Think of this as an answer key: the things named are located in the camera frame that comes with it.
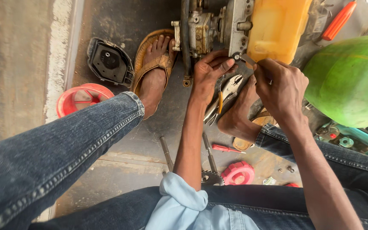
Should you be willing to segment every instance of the light blue shirt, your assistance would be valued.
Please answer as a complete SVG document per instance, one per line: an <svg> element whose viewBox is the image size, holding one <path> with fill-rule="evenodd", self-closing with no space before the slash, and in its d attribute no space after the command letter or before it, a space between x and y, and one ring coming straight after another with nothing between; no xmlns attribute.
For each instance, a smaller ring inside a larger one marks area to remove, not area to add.
<svg viewBox="0 0 368 230"><path fill-rule="evenodd" d="M240 211L221 205L205 210L207 192L196 191L175 173L168 172L161 180L160 194L163 197L151 214L146 230L259 230Z"/></svg>

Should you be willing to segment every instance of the red plastic part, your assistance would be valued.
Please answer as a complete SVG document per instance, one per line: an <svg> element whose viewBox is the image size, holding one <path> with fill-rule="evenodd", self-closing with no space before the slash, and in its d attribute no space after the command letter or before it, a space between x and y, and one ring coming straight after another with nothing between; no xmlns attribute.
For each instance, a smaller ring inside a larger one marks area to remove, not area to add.
<svg viewBox="0 0 368 230"><path fill-rule="evenodd" d="M87 95L90 96L90 100L75 102L75 94L78 91L85 91ZM99 95L94 97L90 92L98 93ZM108 88L102 85L94 83L83 84L65 91L59 97L58 101L56 102L56 113L58 114L59 118L62 118L72 112L78 111L76 104L89 103L89 105L94 105L114 96L115 95Z"/></svg>
<svg viewBox="0 0 368 230"><path fill-rule="evenodd" d="M333 19L332 23L323 33L322 38L327 41L333 40L339 33L339 31L343 28L344 24L346 24L347 20L349 20L356 6L357 2L348 3Z"/></svg>
<svg viewBox="0 0 368 230"><path fill-rule="evenodd" d="M221 174L225 185L249 185L255 178L255 170L245 161L230 164Z"/></svg>
<svg viewBox="0 0 368 230"><path fill-rule="evenodd" d="M231 149L222 145L218 145L218 144L212 144L212 149L215 150L220 150L220 151L224 151L224 152L236 152L236 153L240 153L241 151L236 150L236 149Z"/></svg>
<svg viewBox="0 0 368 230"><path fill-rule="evenodd" d="M300 187L299 187L299 185L297 185L297 184L295 184L295 183L289 183L289 184L286 184L285 186L300 188Z"/></svg>

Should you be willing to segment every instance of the right hand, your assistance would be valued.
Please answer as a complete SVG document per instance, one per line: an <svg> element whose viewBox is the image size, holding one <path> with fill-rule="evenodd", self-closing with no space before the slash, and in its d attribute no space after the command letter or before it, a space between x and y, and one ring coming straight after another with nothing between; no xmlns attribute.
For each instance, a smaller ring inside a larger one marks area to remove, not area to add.
<svg viewBox="0 0 368 230"><path fill-rule="evenodd" d="M260 60L255 68L256 93L275 120L281 126L307 123L302 100L309 79L298 68L278 60Z"/></svg>

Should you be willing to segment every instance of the jeans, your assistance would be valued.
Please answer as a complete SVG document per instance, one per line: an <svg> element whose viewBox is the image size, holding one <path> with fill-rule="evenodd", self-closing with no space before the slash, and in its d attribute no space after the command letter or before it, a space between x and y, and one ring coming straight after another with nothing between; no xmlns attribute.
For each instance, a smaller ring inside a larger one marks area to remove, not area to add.
<svg viewBox="0 0 368 230"><path fill-rule="evenodd" d="M144 106L131 92L0 141L0 229L144 229L161 195L158 187L132 191L68 216L31 223L53 205L97 158L136 127ZM266 125L256 146L294 162L284 133ZM318 142L368 229L368 156ZM205 186L208 206L250 216L260 229L314 229L303 188Z"/></svg>

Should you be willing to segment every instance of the flip-flop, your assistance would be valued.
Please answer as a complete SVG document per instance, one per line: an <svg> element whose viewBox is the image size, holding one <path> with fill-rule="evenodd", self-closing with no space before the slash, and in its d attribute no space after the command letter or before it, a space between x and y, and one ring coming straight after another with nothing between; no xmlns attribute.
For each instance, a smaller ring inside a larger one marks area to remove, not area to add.
<svg viewBox="0 0 368 230"><path fill-rule="evenodd" d="M273 124L273 125L276 124L275 119L272 117L272 115L265 107L263 107L261 112L251 122L261 127L263 127L266 124ZM234 141L232 142L232 145L234 146L234 148L240 151L245 151L249 147L251 147L253 143L243 140L241 138L235 138Z"/></svg>
<svg viewBox="0 0 368 230"><path fill-rule="evenodd" d="M143 76L150 70L154 68L161 68L166 72L166 85L164 89L166 89L168 79L170 78L171 71L173 70L174 64L176 63L176 59L171 61L170 56L168 55L168 50L163 55L153 59L149 63L143 66L144 55L146 55L147 48L153 44L153 42L159 38L160 35L169 36L174 38L174 30L172 29L159 29L151 34L148 34L144 40L141 42L139 49L136 53L135 59L135 75L133 77L133 83L130 87L130 91L135 93L137 96L140 93L141 82L143 80Z"/></svg>

